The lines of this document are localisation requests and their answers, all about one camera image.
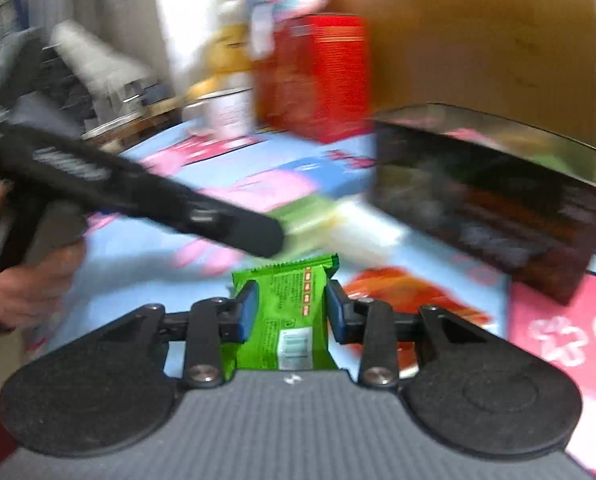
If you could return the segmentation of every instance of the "gray ribbed surface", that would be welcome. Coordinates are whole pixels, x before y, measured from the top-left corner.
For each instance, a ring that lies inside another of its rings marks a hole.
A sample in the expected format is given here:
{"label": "gray ribbed surface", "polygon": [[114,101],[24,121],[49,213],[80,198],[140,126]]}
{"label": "gray ribbed surface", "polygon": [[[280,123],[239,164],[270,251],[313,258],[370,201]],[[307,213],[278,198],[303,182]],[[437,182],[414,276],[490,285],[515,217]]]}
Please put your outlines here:
{"label": "gray ribbed surface", "polygon": [[187,394],[175,417],[123,452],[58,460],[20,450],[0,480],[581,480],[564,454],[494,463],[437,444],[395,396],[345,372],[241,371],[227,386]]}

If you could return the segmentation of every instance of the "red and orange package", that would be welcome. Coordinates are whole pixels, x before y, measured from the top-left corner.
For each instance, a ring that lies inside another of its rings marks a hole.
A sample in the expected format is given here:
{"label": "red and orange package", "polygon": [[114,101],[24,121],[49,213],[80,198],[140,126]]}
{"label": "red and orange package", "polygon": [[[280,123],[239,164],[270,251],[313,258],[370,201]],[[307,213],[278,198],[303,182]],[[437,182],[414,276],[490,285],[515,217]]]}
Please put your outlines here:
{"label": "red and orange package", "polygon": [[[420,306],[434,304],[480,326],[492,322],[491,317],[484,312],[453,301],[441,289],[397,267],[364,270],[345,286],[345,292],[352,300],[370,296],[385,301],[396,312],[415,314]],[[361,345],[350,346],[360,355]],[[398,360],[401,370],[416,364],[413,343],[398,344]]]}

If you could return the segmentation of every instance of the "white mug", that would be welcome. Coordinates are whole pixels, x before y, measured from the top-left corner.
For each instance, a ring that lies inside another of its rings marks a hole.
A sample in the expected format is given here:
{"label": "white mug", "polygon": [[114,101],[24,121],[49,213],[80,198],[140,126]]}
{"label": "white mug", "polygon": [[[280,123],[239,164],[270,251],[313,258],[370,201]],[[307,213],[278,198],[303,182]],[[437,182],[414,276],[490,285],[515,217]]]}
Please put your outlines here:
{"label": "white mug", "polygon": [[185,108],[183,119],[200,119],[220,140],[250,135],[255,132],[253,91],[238,88],[204,95]]}

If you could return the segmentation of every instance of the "green snack packet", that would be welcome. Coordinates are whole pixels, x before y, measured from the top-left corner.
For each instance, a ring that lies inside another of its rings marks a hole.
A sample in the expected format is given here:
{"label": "green snack packet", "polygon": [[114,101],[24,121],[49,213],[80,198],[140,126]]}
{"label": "green snack packet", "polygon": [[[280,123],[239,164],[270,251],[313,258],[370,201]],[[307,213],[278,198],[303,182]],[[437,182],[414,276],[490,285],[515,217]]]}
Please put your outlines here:
{"label": "green snack packet", "polygon": [[235,294],[249,280],[259,285],[259,307],[249,340],[222,346],[227,378],[249,370],[331,370],[325,285],[337,255],[233,273]]}

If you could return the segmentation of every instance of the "yellow duck toy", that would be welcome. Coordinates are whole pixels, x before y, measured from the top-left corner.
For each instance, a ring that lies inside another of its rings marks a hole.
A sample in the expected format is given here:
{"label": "yellow duck toy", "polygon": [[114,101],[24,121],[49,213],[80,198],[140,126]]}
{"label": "yellow duck toy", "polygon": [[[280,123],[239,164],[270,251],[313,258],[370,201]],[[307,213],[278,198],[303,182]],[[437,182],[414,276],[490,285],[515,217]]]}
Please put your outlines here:
{"label": "yellow duck toy", "polygon": [[187,98],[190,102],[220,90],[251,87],[249,28],[244,0],[222,4],[218,19],[219,30],[205,52],[206,66],[213,75],[189,88]]}

